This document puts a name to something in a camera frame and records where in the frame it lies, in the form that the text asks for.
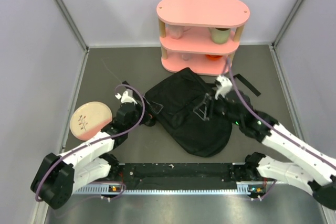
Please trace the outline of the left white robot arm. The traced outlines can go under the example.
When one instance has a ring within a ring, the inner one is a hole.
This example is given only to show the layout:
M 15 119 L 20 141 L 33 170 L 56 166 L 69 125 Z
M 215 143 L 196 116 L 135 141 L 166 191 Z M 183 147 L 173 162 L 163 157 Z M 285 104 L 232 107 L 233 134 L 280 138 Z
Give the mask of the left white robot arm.
M 44 157 L 30 186 L 36 201 L 56 210 L 78 189 L 98 179 L 116 179 L 119 168 L 109 152 L 123 144 L 136 127 L 150 124 L 152 119 L 146 100 L 122 99 L 116 115 L 102 102 L 80 106 L 70 119 L 70 131 L 82 144 Z

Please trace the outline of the black student backpack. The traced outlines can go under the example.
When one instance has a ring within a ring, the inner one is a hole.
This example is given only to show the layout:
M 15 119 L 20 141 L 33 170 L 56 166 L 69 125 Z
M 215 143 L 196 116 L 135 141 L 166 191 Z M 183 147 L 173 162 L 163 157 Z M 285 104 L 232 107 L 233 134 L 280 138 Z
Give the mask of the black student backpack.
M 193 109 L 202 102 L 206 93 L 215 95 L 217 87 L 206 83 L 190 68 L 172 74 L 152 87 L 143 100 L 164 106 L 147 126 L 159 122 L 168 134 L 186 152 L 199 157 L 212 157 L 229 142 L 233 125 L 223 116 L 209 121 L 201 120 Z

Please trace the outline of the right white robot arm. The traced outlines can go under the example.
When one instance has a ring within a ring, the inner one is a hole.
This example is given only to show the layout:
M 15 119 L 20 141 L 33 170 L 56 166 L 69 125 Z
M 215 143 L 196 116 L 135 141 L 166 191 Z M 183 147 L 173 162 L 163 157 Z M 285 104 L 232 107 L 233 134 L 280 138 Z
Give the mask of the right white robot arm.
M 247 137 L 290 160 L 284 163 L 253 153 L 245 166 L 248 178 L 256 180 L 261 176 L 285 182 L 307 192 L 321 205 L 335 210 L 335 158 L 294 136 L 269 114 L 255 110 L 244 93 L 230 91 L 225 96 L 205 94 L 193 111 L 203 120 L 209 120 L 216 114 L 222 115 Z

